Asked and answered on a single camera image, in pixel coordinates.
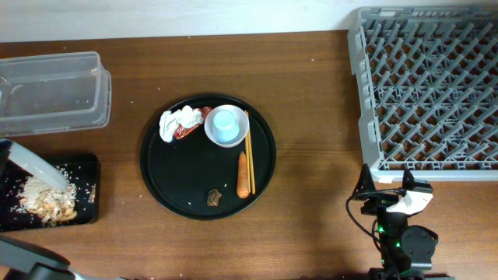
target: wooden table surface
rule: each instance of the wooden table surface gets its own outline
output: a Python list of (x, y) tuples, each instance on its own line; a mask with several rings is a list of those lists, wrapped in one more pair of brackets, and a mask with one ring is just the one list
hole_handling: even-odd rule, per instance
[[(381, 266), (372, 239), (344, 206), (363, 163), (346, 32), (0, 44), (2, 58), (77, 51), (97, 51), (112, 74), (109, 125), (13, 140), (41, 155), (95, 153), (102, 164), (99, 220), (9, 236), (109, 278), (347, 279)], [(275, 136), (277, 164), (249, 209), (199, 222), (149, 194), (139, 146), (160, 108), (206, 92), (229, 93), (261, 112)], [(409, 220), (440, 235), (431, 272), (495, 279), (497, 183), (433, 187), (429, 206)], [(352, 211), (370, 227), (361, 205), (352, 202)]]

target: clear plastic container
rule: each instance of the clear plastic container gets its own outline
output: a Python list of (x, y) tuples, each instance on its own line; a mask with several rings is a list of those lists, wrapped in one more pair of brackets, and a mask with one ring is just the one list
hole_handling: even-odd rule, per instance
[(0, 60), (0, 136), (102, 128), (110, 96), (96, 52)]

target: gray grid basket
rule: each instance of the gray grid basket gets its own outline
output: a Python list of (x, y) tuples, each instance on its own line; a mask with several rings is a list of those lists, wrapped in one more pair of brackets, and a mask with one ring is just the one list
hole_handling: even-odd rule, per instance
[(348, 33), (375, 180), (498, 180), (498, 11), (365, 8)]

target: wire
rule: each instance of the wire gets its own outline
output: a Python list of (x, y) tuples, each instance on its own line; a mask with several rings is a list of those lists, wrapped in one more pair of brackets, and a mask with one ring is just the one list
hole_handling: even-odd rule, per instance
[[(369, 232), (368, 230), (366, 230), (358, 221), (356, 221), (355, 217), (352, 215), (351, 213), (351, 210), (349, 210), (349, 203), (351, 202), (351, 200), (355, 199), (355, 198), (358, 198), (360, 195), (368, 195), (368, 194), (385, 194), (385, 193), (395, 193), (395, 194), (399, 194), (400, 190), (399, 189), (387, 189), (387, 190), (379, 190), (379, 191), (366, 191), (366, 192), (363, 192), (361, 194), (354, 194), (352, 196), (350, 196), (346, 201), (345, 201), (345, 210), (348, 212), (348, 216), (351, 218), (352, 222), (355, 223), (356, 226), (359, 227), (359, 229), (361, 229), (366, 235), (372, 237), (373, 241), (376, 243), (376, 246), (377, 246), (377, 243), (381, 243), (381, 240), (375, 236), (375, 232)], [(386, 253), (386, 256), (388, 257), (390, 263), (394, 263), (392, 257), (391, 257), (391, 254), (389, 254), (389, 250), (385, 250), (385, 253)], [(395, 275), (396, 275), (396, 279), (397, 280), (401, 280), (400, 276), (399, 276), (399, 271), (398, 271), (398, 268), (396, 268), (395, 265), (393, 265), (393, 268), (395, 269)]]
[[(377, 219), (375, 219), (372, 223), (372, 234), (375, 235), (375, 225), (377, 224)], [(377, 250), (379, 250), (379, 252), (381, 252), (381, 248), (379, 247), (379, 243), (373, 239), (373, 245), (375, 245), (375, 247), (377, 248)]]

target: white bowl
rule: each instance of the white bowl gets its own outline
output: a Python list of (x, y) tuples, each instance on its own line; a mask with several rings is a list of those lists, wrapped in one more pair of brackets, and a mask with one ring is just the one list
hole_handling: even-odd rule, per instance
[[(237, 136), (228, 142), (219, 142), (214, 135), (214, 133), (216, 133), (214, 129), (214, 117), (217, 113), (223, 110), (227, 110), (232, 113), (235, 117), (237, 125), (239, 126), (239, 133), (237, 134)], [(223, 148), (232, 148), (236, 145), (239, 145), (246, 137), (246, 134), (249, 131), (249, 118), (242, 109), (234, 105), (218, 106), (211, 112), (209, 112), (208, 116), (205, 118), (204, 131), (205, 134), (208, 135), (209, 140), (211, 140), (213, 143)]]

